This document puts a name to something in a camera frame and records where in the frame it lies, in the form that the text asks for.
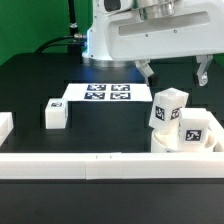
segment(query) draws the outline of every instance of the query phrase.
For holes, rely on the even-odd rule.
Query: white paper sheet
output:
[[[142,101],[151,102],[152,95],[146,84],[69,84],[63,97],[68,101]]]

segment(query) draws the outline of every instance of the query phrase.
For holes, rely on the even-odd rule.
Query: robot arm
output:
[[[211,55],[224,52],[223,0],[93,0],[93,6],[84,59],[134,61],[148,78],[150,60],[198,56],[205,85]]]

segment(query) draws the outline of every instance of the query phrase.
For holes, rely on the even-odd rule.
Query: white block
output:
[[[156,93],[149,126],[161,133],[176,132],[179,125],[179,110],[186,106],[188,95],[174,88]]]
[[[120,153],[98,154],[96,159],[86,161],[86,179],[121,179]]]
[[[13,129],[12,113],[0,113],[0,146]]]
[[[215,152],[224,152],[224,129],[211,112],[208,112],[208,116],[210,119],[209,129],[217,138]]]
[[[68,118],[68,102],[65,99],[50,99],[45,109],[46,129],[63,129]]]
[[[209,116],[204,108],[180,109],[178,149],[182,152],[199,152],[208,138]]]

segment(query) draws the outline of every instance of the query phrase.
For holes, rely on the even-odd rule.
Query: black tabletop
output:
[[[152,95],[174,87],[223,125],[224,69],[213,63],[207,87],[195,87],[193,58],[152,62]],[[152,103],[73,102],[65,130],[46,130],[49,98],[69,83],[143,83],[134,67],[106,69],[64,54],[16,55],[0,67],[0,111],[15,128],[1,152],[150,152]],[[1,223],[222,224],[224,185],[216,180],[0,180]]]
[[[205,107],[223,124],[224,69],[212,64],[206,87],[196,87],[194,58],[153,61],[158,82],[152,95],[174,87],[190,94],[188,107]],[[0,68],[0,111],[13,112],[15,128],[4,153],[150,152],[152,102],[69,102],[66,129],[45,129],[50,98],[61,98],[69,83],[144,83],[134,66],[83,65],[66,54],[20,54]]]

